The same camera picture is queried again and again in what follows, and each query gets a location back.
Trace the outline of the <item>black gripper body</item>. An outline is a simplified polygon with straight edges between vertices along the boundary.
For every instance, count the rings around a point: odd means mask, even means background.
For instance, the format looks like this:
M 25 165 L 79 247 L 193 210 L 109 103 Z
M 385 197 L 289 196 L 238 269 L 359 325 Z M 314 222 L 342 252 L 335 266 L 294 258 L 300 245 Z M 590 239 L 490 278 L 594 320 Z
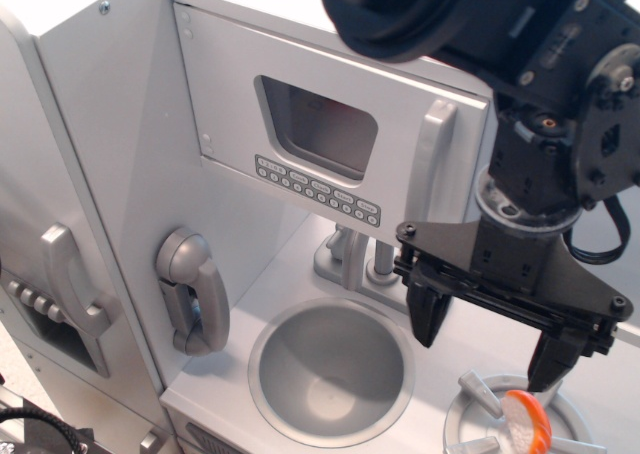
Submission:
M 396 229 L 395 271 L 403 284 L 425 283 L 527 324 L 540 334 L 571 330 L 581 356 L 605 354 L 631 301 L 580 265 L 558 235 L 524 237 L 494 223 L 405 221 Z

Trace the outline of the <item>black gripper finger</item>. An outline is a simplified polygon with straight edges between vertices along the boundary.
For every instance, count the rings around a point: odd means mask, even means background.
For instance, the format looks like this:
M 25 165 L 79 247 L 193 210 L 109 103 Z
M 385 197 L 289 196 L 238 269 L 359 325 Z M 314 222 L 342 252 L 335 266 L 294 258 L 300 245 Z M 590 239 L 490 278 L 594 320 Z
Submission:
M 412 283 L 408 287 L 406 302 L 414 337 L 430 348 L 448 314 L 453 296 L 442 293 L 429 284 Z
M 542 332 L 528 367 L 527 390 L 548 391 L 575 367 L 582 351 L 583 337 L 576 332 Z

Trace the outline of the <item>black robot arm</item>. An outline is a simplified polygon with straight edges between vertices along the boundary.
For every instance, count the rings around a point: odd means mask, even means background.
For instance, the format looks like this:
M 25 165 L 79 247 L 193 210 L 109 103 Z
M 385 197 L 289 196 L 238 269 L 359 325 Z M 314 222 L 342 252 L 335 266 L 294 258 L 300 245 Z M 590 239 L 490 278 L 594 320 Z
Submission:
M 453 298 L 540 331 L 528 388 L 607 353 L 631 301 L 589 272 L 624 253 L 619 194 L 639 183 L 639 15 L 626 0 L 322 0 L 342 41 L 390 63 L 428 56 L 493 91 L 498 130 L 478 221 L 408 219 L 395 270 L 415 338 L 434 342 Z M 573 243 L 603 204 L 620 246 Z

